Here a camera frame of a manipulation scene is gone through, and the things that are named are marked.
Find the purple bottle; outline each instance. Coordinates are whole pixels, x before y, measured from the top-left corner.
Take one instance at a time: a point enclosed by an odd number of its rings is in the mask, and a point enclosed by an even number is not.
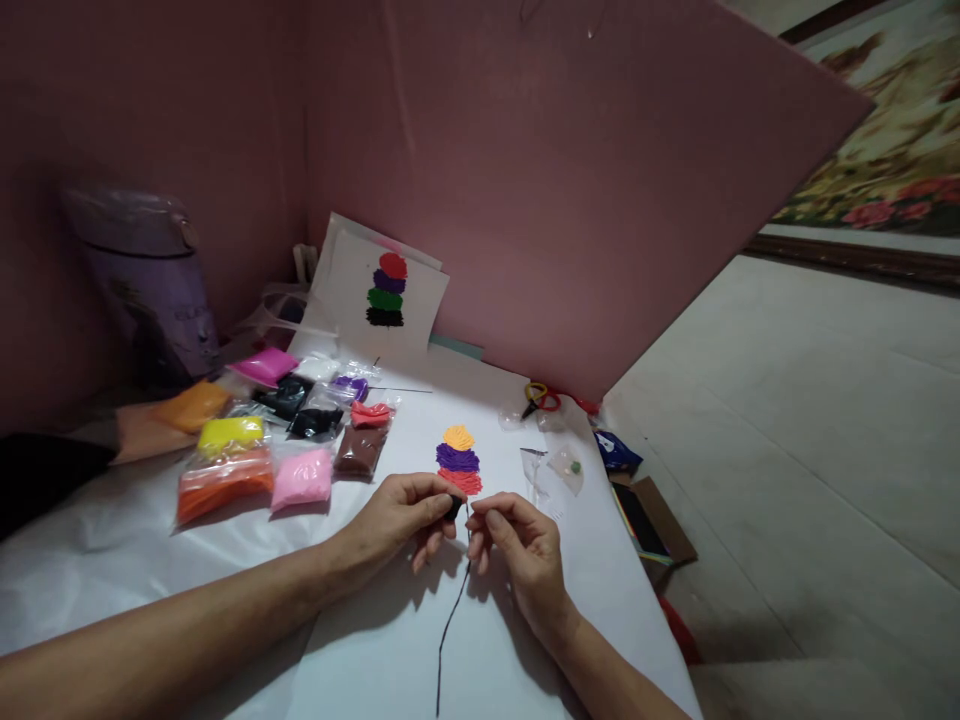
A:
[[[130,341],[138,383],[170,395],[219,367],[219,346],[179,200],[108,186],[62,193],[74,232]]]

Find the red flowers in painting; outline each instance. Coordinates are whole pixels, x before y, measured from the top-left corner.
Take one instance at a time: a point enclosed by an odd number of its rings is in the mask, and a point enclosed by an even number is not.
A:
[[[901,208],[900,217],[904,220],[922,220],[932,209],[932,202],[914,203]]]
[[[898,200],[909,200],[912,198],[923,197],[924,195],[933,195],[943,188],[949,182],[947,178],[930,178],[928,180],[918,180],[917,182],[900,188],[897,193]]]
[[[917,180],[900,189],[896,200],[872,198],[843,216],[842,221],[862,230],[904,227],[928,220],[931,213],[941,212],[948,205],[960,205],[960,178],[938,177]]]
[[[882,225],[893,217],[893,205],[886,201],[864,203],[843,216],[843,221],[855,228]]]

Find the finger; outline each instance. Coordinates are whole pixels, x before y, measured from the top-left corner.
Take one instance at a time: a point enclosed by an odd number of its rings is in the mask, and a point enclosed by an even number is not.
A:
[[[483,530],[475,530],[470,535],[470,544],[467,546],[467,557],[470,560],[479,560],[483,550]]]
[[[418,528],[427,527],[441,520],[452,507],[453,500],[447,493],[431,495],[412,507],[413,522]]]
[[[419,573],[423,566],[427,564],[427,546],[417,548],[417,552],[414,553],[413,559],[410,561],[410,567],[413,568],[413,574],[416,575]]]
[[[441,530],[434,530],[430,533],[430,537],[427,538],[427,559],[429,560],[434,555],[437,554],[437,551],[440,549],[440,543],[443,542],[443,532]]]
[[[526,553],[517,531],[510,524],[510,521],[503,516],[503,513],[496,508],[488,510],[484,520],[487,529],[490,531],[491,539],[503,551],[507,564],[513,569],[514,565],[520,562],[524,553]]]
[[[409,475],[394,475],[403,488],[407,505],[414,505],[432,495],[456,495],[464,503],[467,502],[466,493],[451,482],[444,480],[433,473],[410,473]]]
[[[480,562],[477,563],[477,572],[480,575],[487,574],[487,568],[490,567],[490,548],[484,545],[480,550]]]
[[[497,510],[509,520],[524,526],[533,535],[550,532],[552,520],[537,510],[529,500],[516,493],[497,493],[472,505],[474,513],[487,514]]]

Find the pink board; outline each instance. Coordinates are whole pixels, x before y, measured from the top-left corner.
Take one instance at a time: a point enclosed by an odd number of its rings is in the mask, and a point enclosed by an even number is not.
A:
[[[311,237],[437,257],[436,332],[589,400],[871,107],[709,0],[311,7]]]

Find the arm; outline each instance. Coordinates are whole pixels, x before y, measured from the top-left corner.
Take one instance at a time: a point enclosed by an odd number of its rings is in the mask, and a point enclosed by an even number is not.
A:
[[[595,720],[689,720],[613,649],[577,610],[563,584],[557,524],[513,493],[473,504],[468,555],[483,574],[490,548],[504,554],[517,604]]]
[[[328,541],[0,659],[11,718],[169,717],[356,590],[418,536],[419,572],[456,529],[463,493],[426,473],[391,475]]]

